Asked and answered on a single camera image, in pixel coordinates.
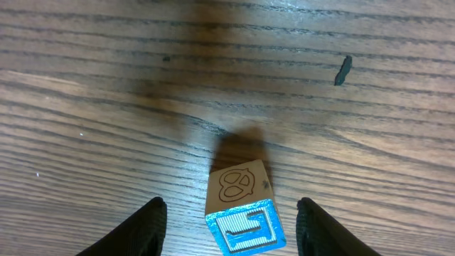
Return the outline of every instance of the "wooden block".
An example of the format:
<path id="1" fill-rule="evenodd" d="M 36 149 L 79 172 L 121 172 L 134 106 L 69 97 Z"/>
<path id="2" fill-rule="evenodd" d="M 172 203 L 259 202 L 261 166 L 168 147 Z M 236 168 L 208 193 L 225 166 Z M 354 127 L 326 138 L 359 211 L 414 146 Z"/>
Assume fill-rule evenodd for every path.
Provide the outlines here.
<path id="1" fill-rule="evenodd" d="M 205 221 L 224 255 L 252 255 L 286 245 L 261 160 L 210 174 Z"/>

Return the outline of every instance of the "blue block face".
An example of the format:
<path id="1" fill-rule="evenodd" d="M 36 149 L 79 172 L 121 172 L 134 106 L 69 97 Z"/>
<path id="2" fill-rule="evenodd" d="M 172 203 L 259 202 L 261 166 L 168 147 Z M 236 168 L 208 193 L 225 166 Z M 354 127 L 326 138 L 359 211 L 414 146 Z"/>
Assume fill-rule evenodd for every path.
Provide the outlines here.
<path id="1" fill-rule="evenodd" d="M 224 255 L 253 255 L 286 246 L 272 199 L 211 213 L 205 220 Z"/>

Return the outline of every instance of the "wooden surface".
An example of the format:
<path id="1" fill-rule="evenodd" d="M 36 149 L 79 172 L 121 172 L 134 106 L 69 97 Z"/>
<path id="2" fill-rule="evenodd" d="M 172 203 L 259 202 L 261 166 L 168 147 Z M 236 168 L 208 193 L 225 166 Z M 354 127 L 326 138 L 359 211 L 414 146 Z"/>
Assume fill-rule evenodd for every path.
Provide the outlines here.
<path id="1" fill-rule="evenodd" d="M 383 255 L 455 251 L 452 0 L 0 0 L 0 254 L 74 255 L 154 196 L 219 255 L 210 169 L 263 159 Z M 346 55 L 345 85 L 333 81 Z"/>

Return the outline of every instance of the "alphabet block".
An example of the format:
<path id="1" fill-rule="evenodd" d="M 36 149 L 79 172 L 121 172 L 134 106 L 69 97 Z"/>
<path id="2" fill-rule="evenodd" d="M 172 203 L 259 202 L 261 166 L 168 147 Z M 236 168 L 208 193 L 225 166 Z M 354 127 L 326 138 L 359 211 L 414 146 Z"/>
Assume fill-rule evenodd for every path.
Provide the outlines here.
<path id="1" fill-rule="evenodd" d="M 205 221 L 224 255 L 253 255 L 286 245 L 261 160 L 209 175 Z"/>

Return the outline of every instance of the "wooden table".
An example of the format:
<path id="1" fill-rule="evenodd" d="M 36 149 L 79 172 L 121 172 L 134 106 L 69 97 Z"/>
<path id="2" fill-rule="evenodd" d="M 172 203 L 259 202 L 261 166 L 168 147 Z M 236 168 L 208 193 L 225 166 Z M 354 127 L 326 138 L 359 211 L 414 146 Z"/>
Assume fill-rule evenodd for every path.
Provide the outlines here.
<path id="1" fill-rule="evenodd" d="M 263 159 L 383 255 L 455 251 L 452 0 L 0 0 L 0 254 L 74 255 L 147 201 L 219 255 L 210 169 Z M 353 69 L 334 78 L 346 55 Z"/>

